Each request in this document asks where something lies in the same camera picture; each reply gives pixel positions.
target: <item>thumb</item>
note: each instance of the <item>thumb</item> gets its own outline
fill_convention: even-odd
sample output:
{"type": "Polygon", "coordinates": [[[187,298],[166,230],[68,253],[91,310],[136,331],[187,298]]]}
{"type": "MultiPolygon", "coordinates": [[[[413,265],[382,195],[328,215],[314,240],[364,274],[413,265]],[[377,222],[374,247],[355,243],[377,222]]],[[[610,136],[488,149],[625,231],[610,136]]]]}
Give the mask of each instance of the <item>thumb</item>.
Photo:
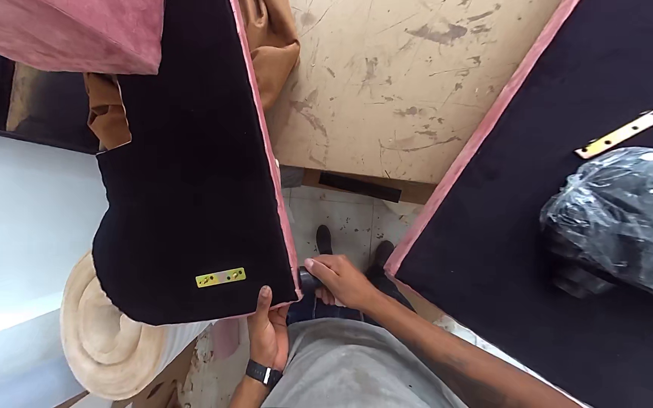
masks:
{"type": "Polygon", "coordinates": [[[256,312],[253,314],[252,319],[255,323],[261,325],[268,323],[268,308],[271,307],[271,288],[264,285],[258,292],[258,302],[256,303],[256,312]]]}
{"type": "Polygon", "coordinates": [[[304,261],[304,266],[306,266],[306,270],[308,270],[310,274],[313,274],[318,280],[321,280],[327,287],[334,284],[334,281],[337,279],[338,275],[336,272],[312,258],[306,259],[304,261]]]}

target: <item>gray shirt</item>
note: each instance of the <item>gray shirt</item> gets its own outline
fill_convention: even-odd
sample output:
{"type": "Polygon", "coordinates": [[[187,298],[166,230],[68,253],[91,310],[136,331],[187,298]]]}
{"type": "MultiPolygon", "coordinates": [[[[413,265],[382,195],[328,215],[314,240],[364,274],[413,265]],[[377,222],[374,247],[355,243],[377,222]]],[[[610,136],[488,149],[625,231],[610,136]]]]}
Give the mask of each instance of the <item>gray shirt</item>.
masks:
{"type": "Polygon", "coordinates": [[[361,321],[317,319],[289,326],[284,377],[262,406],[465,404],[387,330],[361,321]]]}

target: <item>pink velvet cushion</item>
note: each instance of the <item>pink velvet cushion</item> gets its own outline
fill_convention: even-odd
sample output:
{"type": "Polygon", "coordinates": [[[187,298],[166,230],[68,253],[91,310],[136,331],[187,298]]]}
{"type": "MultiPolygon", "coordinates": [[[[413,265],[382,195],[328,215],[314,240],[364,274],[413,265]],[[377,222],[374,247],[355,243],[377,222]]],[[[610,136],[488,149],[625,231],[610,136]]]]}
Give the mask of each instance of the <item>pink velvet cushion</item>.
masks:
{"type": "Polygon", "coordinates": [[[49,71],[154,74],[163,0],[0,0],[0,55],[49,71]]]}

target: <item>foot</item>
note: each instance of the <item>foot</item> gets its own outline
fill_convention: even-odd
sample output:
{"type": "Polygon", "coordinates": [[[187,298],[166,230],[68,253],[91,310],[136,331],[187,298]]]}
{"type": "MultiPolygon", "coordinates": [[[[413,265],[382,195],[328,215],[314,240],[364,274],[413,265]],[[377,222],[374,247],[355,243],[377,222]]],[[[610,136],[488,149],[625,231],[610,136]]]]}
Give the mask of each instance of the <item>foot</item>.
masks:
{"type": "Polygon", "coordinates": [[[395,250],[395,246],[390,241],[382,241],[376,247],[374,252],[374,264],[380,268],[384,268],[387,263],[387,259],[392,255],[392,251],[395,250]]]}
{"type": "Polygon", "coordinates": [[[379,243],[374,252],[374,262],[369,266],[367,272],[364,273],[367,275],[367,278],[371,280],[385,273],[385,264],[394,250],[395,246],[392,245],[390,241],[382,241],[379,243]]]}
{"type": "Polygon", "coordinates": [[[316,248],[320,255],[334,255],[331,251],[331,232],[326,225],[320,225],[316,229],[316,248]]]}

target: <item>watch strap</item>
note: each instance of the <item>watch strap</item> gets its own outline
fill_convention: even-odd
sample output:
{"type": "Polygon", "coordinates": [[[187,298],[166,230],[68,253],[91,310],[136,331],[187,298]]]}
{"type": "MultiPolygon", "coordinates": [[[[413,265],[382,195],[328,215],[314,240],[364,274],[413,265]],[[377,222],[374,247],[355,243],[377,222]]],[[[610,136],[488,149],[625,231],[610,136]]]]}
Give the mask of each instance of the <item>watch strap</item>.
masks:
{"type": "Polygon", "coordinates": [[[262,366],[253,360],[248,360],[248,365],[246,365],[246,376],[257,380],[270,390],[274,385],[277,385],[283,374],[277,369],[262,366]]]}

